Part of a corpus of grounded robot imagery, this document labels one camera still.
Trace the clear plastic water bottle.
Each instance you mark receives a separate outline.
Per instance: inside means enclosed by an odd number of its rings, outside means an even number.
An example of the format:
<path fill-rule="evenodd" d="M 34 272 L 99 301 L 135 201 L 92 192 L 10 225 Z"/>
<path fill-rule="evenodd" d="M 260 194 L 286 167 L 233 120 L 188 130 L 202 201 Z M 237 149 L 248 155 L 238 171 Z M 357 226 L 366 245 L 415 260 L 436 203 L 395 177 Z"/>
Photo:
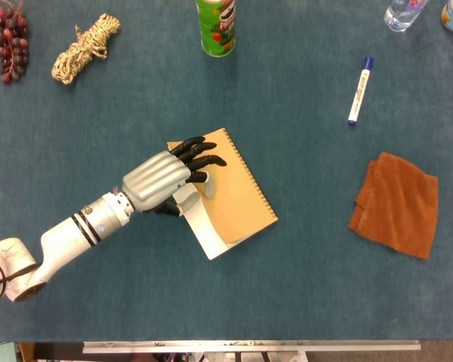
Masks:
<path fill-rule="evenodd" d="M 430 0 L 392 0 L 384 14 L 384 23 L 394 32 L 404 32 L 418 18 Z"/>

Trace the blue felt table mat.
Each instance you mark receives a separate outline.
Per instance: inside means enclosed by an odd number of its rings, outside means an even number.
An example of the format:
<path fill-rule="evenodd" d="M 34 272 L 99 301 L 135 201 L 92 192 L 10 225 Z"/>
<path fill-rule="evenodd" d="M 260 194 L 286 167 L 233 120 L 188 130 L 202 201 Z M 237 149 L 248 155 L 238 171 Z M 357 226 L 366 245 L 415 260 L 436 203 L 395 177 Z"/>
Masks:
<path fill-rule="evenodd" d="M 0 340 L 453 339 L 453 32 L 447 0 L 393 32 L 391 1 L 238 0 L 214 58 L 195 0 L 24 0 L 29 64 L 0 79 L 0 240 L 41 259 L 49 228 L 219 128 L 278 221 L 209 260 L 184 219 L 136 214 L 35 296 L 1 298 Z M 439 180 L 427 261 L 349 229 L 381 152 Z"/>

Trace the orange microfibre cloth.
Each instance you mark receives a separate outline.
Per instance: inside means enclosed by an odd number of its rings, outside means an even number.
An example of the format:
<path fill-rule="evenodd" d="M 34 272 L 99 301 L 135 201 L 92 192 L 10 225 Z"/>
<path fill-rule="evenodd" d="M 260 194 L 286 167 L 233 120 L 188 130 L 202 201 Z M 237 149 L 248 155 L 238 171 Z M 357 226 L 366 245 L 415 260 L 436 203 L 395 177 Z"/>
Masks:
<path fill-rule="evenodd" d="M 358 236 L 422 260 L 430 257 L 439 211 L 439 180 L 382 152 L 368 163 L 349 228 Z"/>

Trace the teal box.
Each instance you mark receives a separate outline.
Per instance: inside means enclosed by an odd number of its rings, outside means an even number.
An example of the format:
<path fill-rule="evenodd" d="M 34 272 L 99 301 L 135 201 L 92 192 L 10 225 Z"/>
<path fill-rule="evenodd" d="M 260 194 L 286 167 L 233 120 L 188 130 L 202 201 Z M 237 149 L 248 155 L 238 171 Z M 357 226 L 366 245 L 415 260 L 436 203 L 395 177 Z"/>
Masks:
<path fill-rule="evenodd" d="M 17 352 L 13 342 L 0 342 L 0 362 L 17 362 Z"/>

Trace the bunch of dark red grapes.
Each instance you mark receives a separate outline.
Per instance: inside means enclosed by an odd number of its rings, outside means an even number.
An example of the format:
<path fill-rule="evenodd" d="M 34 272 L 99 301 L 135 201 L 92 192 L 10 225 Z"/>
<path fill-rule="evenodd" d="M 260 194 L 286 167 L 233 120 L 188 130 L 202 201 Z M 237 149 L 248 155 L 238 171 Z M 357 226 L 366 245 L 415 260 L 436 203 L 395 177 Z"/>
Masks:
<path fill-rule="evenodd" d="M 0 74 L 3 84 L 19 81 L 29 63 L 29 22 L 24 0 L 0 0 Z"/>

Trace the left silver and black robot hand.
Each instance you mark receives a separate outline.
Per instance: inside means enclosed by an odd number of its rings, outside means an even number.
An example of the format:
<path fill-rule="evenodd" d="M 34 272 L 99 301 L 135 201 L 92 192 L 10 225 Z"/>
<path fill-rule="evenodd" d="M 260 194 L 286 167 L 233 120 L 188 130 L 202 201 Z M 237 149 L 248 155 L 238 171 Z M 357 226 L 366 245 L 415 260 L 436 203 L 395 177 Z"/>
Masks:
<path fill-rule="evenodd" d="M 214 149 L 216 143 L 204 137 L 184 140 L 169 151 L 160 152 L 137 166 L 122 179 L 122 193 L 127 195 L 137 212 L 182 216 L 184 207 L 170 201 L 172 195 L 187 183 L 206 183 L 204 167 L 215 164 L 227 166 L 218 155 L 204 152 Z"/>

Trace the aluminium table edge rail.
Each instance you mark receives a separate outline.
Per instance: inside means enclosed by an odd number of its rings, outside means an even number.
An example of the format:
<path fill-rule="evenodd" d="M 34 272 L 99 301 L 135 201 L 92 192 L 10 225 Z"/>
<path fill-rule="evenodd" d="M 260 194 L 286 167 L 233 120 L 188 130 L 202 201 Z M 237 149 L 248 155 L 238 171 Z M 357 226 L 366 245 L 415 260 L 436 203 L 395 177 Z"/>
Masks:
<path fill-rule="evenodd" d="M 85 354 L 261 351 L 419 351 L 418 340 L 176 340 L 84 342 Z"/>

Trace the blue and white marker pen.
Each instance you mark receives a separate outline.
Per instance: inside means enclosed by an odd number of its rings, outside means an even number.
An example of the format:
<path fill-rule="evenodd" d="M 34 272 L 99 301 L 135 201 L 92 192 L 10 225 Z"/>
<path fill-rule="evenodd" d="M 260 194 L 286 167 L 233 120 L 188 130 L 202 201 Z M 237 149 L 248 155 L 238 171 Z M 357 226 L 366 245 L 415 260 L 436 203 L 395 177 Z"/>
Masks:
<path fill-rule="evenodd" d="M 363 69 L 361 71 L 359 82 L 356 87 L 356 92 L 353 98 L 353 102 L 350 108 L 350 113 L 348 115 L 348 125 L 355 127 L 359 117 L 360 109 L 362 107 L 362 101 L 365 95 L 365 90 L 367 88 L 369 76 L 374 65 L 374 58 L 368 56 L 364 60 Z"/>

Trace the spiral notebook with kraft cover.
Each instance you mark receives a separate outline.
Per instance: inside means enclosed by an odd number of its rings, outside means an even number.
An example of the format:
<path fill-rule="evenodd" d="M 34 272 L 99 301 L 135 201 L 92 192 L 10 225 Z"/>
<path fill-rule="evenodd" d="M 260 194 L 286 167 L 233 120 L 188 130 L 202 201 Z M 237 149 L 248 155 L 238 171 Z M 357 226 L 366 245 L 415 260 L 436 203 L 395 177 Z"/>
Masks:
<path fill-rule="evenodd" d="M 206 183 L 188 183 L 173 195 L 208 259 L 213 260 L 278 221 L 227 130 L 205 135 L 208 151 L 227 166 L 208 165 Z"/>

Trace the green Pringles can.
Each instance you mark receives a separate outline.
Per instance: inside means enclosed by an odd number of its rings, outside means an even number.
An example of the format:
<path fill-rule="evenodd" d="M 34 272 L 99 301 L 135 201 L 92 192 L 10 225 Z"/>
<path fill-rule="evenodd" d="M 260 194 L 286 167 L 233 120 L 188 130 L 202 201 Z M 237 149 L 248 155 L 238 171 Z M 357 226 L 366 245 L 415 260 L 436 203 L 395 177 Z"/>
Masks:
<path fill-rule="evenodd" d="M 235 46 L 236 0 L 196 0 L 201 45 L 212 57 L 225 57 Z"/>

